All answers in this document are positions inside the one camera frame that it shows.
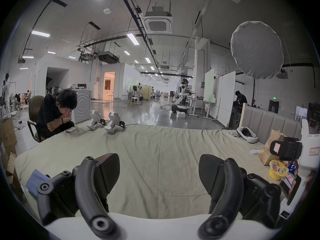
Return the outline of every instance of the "window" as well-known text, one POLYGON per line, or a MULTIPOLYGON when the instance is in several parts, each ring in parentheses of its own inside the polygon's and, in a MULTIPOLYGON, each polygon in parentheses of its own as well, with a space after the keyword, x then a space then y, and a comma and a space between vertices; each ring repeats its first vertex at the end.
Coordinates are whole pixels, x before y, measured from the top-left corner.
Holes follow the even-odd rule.
POLYGON ((111 87, 111 80, 104 80, 104 89, 110 90, 111 87))

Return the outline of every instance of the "green panel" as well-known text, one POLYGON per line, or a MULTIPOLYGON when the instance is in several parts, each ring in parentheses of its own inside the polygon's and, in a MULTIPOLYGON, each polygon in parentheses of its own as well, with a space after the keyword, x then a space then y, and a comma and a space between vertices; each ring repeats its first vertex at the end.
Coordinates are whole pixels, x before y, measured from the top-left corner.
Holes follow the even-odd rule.
POLYGON ((214 69, 205 74, 204 80, 204 101, 211 102, 214 93, 214 69))

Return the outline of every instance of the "black hair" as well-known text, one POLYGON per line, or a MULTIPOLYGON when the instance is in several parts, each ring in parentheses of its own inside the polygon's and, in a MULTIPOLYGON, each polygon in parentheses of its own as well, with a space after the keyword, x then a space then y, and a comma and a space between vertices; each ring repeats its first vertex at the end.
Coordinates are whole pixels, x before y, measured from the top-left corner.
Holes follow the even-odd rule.
POLYGON ((62 90, 57 96, 57 102, 61 108, 74 110, 77 107, 77 93, 71 89, 62 90))

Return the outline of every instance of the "label sticker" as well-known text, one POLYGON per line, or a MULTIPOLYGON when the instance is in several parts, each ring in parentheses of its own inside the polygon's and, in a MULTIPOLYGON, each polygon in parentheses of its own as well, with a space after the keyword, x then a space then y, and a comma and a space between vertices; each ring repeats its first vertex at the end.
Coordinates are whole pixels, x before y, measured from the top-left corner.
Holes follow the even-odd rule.
POLYGON ((320 147, 310 148, 309 155, 310 155, 310 156, 316 156, 316 155, 319 154, 319 150, 320 150, 320 147))
POLYGON ((1 155, 3 155, 5 153, 5 146, 3 145, 3 143, 1 143, 1 146, 0 146, 0 153, 1 155))
POLYGON ((274 145, 273 150, 278 154, 279 148, 280 148, 280 144, 279 144, 279 143, 276 143, 276 144, 274 145))

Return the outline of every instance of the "white lab coat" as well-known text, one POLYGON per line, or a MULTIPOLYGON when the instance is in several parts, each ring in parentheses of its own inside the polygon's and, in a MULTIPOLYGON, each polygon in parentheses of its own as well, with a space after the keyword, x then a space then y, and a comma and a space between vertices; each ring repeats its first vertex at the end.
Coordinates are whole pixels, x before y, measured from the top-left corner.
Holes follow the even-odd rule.
POLYGON ((10 89, 10 78, 8 78, 8 80, 5 82, 4 86, 4 101, 5 102, 10 102, 10 93, 9 93, 9 89, 10 89))

